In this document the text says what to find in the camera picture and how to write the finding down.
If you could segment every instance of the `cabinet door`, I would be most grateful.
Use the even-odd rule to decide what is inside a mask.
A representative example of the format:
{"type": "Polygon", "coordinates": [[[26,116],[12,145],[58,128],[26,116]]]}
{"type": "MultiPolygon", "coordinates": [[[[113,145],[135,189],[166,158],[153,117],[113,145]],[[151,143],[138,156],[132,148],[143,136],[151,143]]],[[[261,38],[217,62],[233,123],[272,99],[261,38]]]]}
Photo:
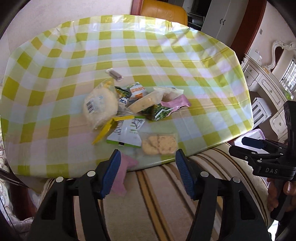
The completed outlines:
{"type": "Polygon", "coordinates": [[[231,0],[227,9],[225,18],[222,21],[221,28],[217,34],[217,39],[231,46],[237,31],[242,23],[244,13],[246,12],[248,0],[231,0]]]}
{"type": "Polygon", "coordinates": [[[209,11],[202,26],[202,32],[217,38],[223,19],[227,12],[230,0],[212,0],[209,11]]]}

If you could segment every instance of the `white dresser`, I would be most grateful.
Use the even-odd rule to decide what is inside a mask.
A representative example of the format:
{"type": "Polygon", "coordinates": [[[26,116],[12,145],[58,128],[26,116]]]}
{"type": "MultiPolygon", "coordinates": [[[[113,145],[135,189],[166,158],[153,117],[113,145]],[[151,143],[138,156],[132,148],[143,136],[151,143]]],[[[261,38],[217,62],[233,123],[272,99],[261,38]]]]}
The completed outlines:
{"type": "Polygon", "coordinates": [[[249,91],[261,93],[260,95],[264,96],[262,98],[268,104],[272,104],[275,107],[273,109],[277,112],[273,113],[269,122],[278,137],[278,141],[283,143],[287,139],[287,126],[285,124],[284,114],[284,103],[287,101],[287,98],[281,90],[283,87],[272,74],[269,75],[257,62],[246,54],[241,67],[249,91]]]}

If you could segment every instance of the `green and white checkered tablecloth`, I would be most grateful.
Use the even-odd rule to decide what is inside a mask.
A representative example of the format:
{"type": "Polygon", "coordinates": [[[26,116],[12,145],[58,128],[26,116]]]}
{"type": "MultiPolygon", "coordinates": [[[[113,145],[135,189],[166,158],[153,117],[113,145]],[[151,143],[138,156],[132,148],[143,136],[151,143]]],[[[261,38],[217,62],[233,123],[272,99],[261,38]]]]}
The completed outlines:
{"type": "Polygon", "coordinates": [[[108,68],[140,82],[183,89],[191,107],[141,131],[177,133],[187,155],[253,127],[250,97],[230,48],[187,26],[142,16],[101,16],[65,22],[18,47],[10,56],[0,104],[7,159],[15,174],[78,177],[118,148],[138,169],[173,157],[102,141],[87,125],[82,104],[108,68]]]}

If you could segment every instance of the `leather chair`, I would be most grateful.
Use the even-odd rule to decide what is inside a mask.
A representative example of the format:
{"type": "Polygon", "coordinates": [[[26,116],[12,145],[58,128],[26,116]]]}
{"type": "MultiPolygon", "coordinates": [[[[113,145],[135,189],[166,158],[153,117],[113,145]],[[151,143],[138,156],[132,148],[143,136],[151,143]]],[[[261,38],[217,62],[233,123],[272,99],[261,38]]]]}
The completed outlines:
{"type": "Polygon", "coordinates": [[[157,0],[143,0],[141,16],[161,18],[187,26],[187,13],[179,6],[157,0]]]}

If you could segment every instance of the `metal screw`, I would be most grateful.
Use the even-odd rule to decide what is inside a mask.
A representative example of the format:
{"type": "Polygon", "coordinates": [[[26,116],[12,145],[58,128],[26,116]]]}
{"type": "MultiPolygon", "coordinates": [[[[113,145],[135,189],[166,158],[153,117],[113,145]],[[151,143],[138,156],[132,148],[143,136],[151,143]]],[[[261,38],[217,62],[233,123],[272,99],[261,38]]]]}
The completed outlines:
{"type": "Polygon", "coordinates": [[[239,179],[238,177],[234,177],[232,180],[233,180],[235,183],[240,183],[240,179],[239,179]]]}
{"type": "Polygon", "coordinates": [[[208,177],[208,176],[209,176],[209,173],[203,171],[203,172],[200,173],[200,175],[201,175],[202,177],[208,177]]]}
{"type": "Polygon", "coordinates": [[[89,177],[93,177],[95,174],[96,174],[95,171],[89,171],[89,172],[87,173],[87,175],[88,175],[89,177]]]}
{"type": "Polygon", "coordinates": [[[57,182],[57,183],[61,183],[63,180],[64,180],[63,177],[57,177],[56,182],[57,182]]]}

